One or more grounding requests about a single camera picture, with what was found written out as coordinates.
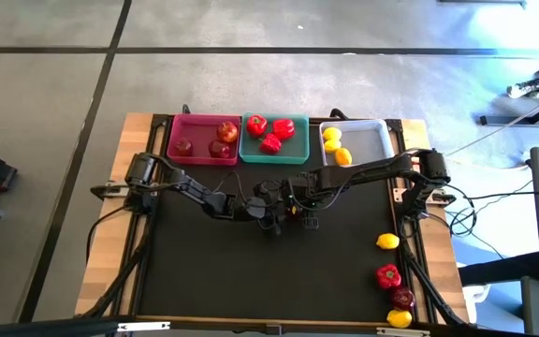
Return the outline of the black table mat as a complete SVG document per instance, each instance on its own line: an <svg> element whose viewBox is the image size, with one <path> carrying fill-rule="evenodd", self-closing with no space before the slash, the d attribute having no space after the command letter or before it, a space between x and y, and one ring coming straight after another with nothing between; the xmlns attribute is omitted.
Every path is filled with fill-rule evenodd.
<svg viewBox="0 0 539 337"><path fill-rule="evenodd" d="M377 283L398 253L386 182L354 186L318 214L319 227L215 220L175 192L161 196L137 312L153 316L381 322L391 305Z"/></svg>

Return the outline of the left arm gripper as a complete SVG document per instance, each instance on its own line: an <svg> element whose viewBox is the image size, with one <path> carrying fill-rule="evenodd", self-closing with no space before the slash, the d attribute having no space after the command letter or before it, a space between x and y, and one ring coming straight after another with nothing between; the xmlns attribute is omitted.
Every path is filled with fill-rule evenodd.
<svg viewBox="0 0 539 337"><path fill-rule="evenodd" d="M237 222L259 220L259 228L266 236L280 236L282 229L279 219L268 215L273 211L278 215L292 215L293 203L290 199L283 200L282 181L262 181L254 187L254 195L246 197L241 184L234 206L234 220Z"/></svg>

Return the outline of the black floor beam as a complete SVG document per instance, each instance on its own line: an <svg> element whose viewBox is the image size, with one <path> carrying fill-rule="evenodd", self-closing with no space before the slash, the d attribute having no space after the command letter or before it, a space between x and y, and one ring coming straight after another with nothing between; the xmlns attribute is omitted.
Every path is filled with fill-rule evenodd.
<svg viewBox="0 0 539 337"><path fill-rule="evenodd" d="M463 286L513 282L524 276L539 279L539 252L459 267Z"/></svg>

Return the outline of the black metal table frame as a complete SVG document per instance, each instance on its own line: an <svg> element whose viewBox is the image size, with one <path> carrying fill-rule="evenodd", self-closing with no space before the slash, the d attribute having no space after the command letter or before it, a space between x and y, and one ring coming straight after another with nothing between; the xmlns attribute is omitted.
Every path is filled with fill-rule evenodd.
<svg viewBox="0 0 539 337"><path fill-rule="evenodd" d="M151 153L166 158L170 165L183 169L189 176L210 189L219 187L222 192L236 194L237 180L229 173L240 175L243 194L250 197L256 184L262 181L282 181L324 167L320 147L317 118L309 119L310 155L301 165L255 164L244 162L239 155L235 166L183 165L166 156L168 136L175 115L155 115L145 125L138 123L137 115L129 115L124 124L123 135L114 162L113 178L125 185L122 198L108 199L102 209L103 220L89 236L90 256L76 312L87 318L117 318L125 321L168 321L171 328L194 330L257 331L280 335L287 332L376 332L386 328L381 322L314 321L267 318L223 318L197 316L153 316L137 312L142 281L151 249L153 222L158 203L165 192L130 197L124 181L135 154ZM383 180L389 186L390 204L394 227L391 231L400 237L399 255L394 265L401 275L401 282L409 286L417 299L414 315L426 314L426 322L415 320L412 330L428 330L431 336L444 334L437 326L443 320L447 326L460 326L463 319L454 312L453 304L439 294L429 278L425 263L418 262L415 252L421 248L421 232L418 219L408 219L398 214L402 193L413 183L402 178Z"/></svg>

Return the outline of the white plastic basket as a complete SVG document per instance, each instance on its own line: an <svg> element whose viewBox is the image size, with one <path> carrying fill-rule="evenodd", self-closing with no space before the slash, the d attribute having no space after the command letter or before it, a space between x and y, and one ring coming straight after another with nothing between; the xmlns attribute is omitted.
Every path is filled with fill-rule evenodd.
<svg viewBox="0 0 539 337"><path fill-rule="evenodd" d="M340 142L352 155L352 166L379 161L395 155L384 120L349 120L323 122L319 125L322 161L325 166L336 166L335 154L325 152L323 133L330 127L342 132Z"/></svg>

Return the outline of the pink plastic basket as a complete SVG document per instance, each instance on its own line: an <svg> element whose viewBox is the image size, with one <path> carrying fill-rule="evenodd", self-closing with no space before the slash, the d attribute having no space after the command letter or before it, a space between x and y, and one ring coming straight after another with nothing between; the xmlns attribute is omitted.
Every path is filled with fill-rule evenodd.
<svg viewBox="0 0 539 337"><path fill-rule="evenodd" d="M209 144L218 140L217 129L224 122L231 122L238 130L236 139L228 143L228 157L212 157ZM168 136L166 156L183 165L235 166L238 162L241 117L238 115L180 114L173 117ZM182 155L176 144L187 139L192 145L190 155Z"/></svg>

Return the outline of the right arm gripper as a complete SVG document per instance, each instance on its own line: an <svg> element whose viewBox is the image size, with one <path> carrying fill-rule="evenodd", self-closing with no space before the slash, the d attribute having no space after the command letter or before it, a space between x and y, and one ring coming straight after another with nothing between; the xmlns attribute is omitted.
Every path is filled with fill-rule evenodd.
<svg viewBox="0 0 539 337"><path fill-rule="evenodd" d="M316 191L316 179L312 174L300 173L285 180L287 195L292 202L304 210L325 210L334 203L334 192ZM302 227L306 230L317 230L319 220L315 212L304 211L302 214Z"/></svg>

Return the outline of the teal plastic basket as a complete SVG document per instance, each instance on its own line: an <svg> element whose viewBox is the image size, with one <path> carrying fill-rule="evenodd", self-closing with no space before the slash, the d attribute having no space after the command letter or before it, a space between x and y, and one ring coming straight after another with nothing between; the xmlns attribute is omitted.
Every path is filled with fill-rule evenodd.
<svg viewBox="0 0 539 337"><path fill-rule="evenodd" d="M292 120L294 135L290 139L282 140L282 147L277 154L266 154L260 150L262 139L252 137L246 129L241 132L239 141L239 155L246 163L255 164L304 164L310 155L309 118L301 114L265 114L268 121L267 132L273 130L273 123L280 119Z"/></svg>

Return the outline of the bright red apple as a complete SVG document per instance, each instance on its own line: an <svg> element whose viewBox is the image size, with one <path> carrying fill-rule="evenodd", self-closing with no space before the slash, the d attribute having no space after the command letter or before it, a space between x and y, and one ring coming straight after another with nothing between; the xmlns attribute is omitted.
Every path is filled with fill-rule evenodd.
<svg viewBox="0 0 539 337"><path fill-rule="evenodd" d="M217 127L216 136L224 143L233 143L238 139L239 129L234 123L225 121Z"/></svg>

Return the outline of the silver metal bracket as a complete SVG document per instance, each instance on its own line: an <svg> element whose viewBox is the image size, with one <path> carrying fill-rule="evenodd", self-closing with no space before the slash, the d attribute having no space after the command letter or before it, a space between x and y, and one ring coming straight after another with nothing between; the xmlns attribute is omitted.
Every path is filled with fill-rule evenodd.
<svg viewBox="0 0 539 337"><path fill-rule="evenodd" d="M396 328L378 328L376 335L381 337L431 337L428 330L409 330Z"/></svg>
<svg viewBox="0 0 539 337"><path fill-rule="evenodd" d="M135 331L152 331L152 330L169 330L171 323L168 321L153 321L153 322L124 322L119 323L117 332L135 332Z"/></svg>

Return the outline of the red bell pepper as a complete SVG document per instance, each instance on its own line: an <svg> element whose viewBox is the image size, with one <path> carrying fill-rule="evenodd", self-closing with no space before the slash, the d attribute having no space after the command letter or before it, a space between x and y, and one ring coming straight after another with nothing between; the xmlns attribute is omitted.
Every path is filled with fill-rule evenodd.
<svg viewBox="0 0 539 337"><path fill-rule="evenodd" d="M282 142L273 133L267 134L261 141L259 150L264 154L274 155L280 152Z"/></svg>
<svg viewBox="0 0 539 337"><path fill-rule="evenodd" d="M277 139L290 139L296 134L295 123L291 119L276 119L272 123L272 134Z"/></svg>
<svg viewBox="0 0 539 337"><path fill-rule="evenodd" d="M248 135L255 139L262 137L265 134L267 127L267 119L259 114L249 116L246 122L246 131Z"/></svg>
<svg viewBox="0 0 539 337"><path fill-rule="evenodd" d="M390 289L401 285L401 275L396 265L387 264L375 272L378 285L382 289Z"/></svg>

